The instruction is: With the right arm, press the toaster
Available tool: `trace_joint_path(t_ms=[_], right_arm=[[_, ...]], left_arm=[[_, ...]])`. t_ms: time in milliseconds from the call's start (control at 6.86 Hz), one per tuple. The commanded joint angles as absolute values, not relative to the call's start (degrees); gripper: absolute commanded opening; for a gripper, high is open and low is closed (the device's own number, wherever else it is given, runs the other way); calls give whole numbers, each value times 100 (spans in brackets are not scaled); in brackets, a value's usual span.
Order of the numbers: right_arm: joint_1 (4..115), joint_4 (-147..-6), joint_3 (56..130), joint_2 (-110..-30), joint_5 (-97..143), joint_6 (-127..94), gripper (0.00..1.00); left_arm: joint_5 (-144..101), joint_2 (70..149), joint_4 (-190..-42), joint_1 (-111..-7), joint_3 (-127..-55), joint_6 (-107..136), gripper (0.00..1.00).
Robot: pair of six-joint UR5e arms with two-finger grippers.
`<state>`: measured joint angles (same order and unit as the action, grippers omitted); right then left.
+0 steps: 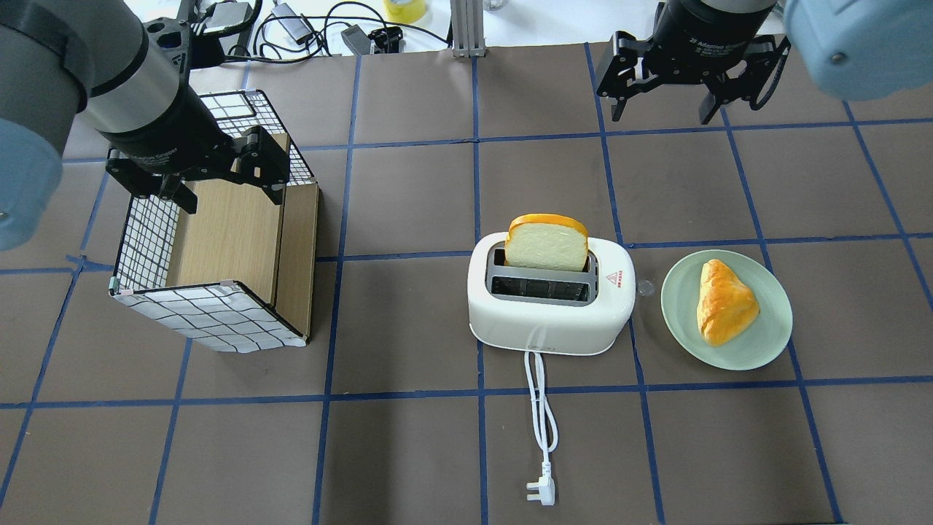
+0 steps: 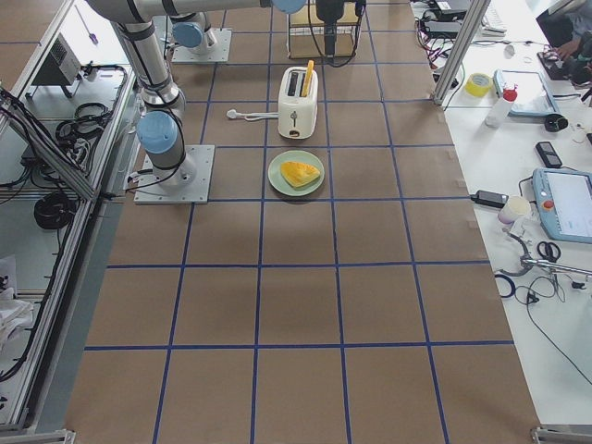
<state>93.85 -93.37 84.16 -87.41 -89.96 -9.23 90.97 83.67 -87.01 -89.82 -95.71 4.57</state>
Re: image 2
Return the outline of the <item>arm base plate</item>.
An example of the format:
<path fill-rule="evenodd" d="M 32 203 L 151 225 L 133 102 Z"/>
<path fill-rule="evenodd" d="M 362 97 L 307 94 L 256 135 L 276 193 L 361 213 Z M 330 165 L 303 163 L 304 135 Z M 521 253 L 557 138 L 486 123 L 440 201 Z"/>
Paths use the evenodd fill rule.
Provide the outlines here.
<path fill-rule="evenodd" d="M 203 31 L 192 24 L 173 30 L 175 48 L 172 62 L 177 64 L 214 64 L 228 62 L 232 29 L 210 28 Z"/>
<path fill-rule="evenodd" d="M 185 161 L 169 179 L 156 170 L 140 176 L 134 193 L 136 204 L 206 204 L 210 190 L 216 148 L 214 145 L 187 145 Z"/>

